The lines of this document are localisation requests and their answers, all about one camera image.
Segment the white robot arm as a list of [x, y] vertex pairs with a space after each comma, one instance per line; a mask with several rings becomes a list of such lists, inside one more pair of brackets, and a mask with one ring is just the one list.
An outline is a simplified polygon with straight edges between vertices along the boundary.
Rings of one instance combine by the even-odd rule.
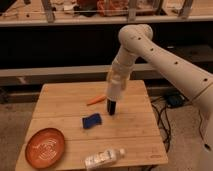
[[213, 74], [159, 47], [152, 37], [147, 24], [120, 29], [120, 48], [107, 75], [107, 111], [115, 113], [135, 61], [142, 57], [207, 116], [197, 171], [213, 171]]

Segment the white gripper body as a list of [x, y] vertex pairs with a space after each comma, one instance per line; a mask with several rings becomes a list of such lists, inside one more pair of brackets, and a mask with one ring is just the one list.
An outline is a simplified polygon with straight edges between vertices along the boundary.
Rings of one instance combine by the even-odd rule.
[[121, 84], [121, 89], [125, 90], [127, 87], [127, 82], [130, 79], [132, 73], [131, 67], [113, 67], [111, 66], [106, 81], [111, 83], [113, 80], [118, 79], [118, 82]]

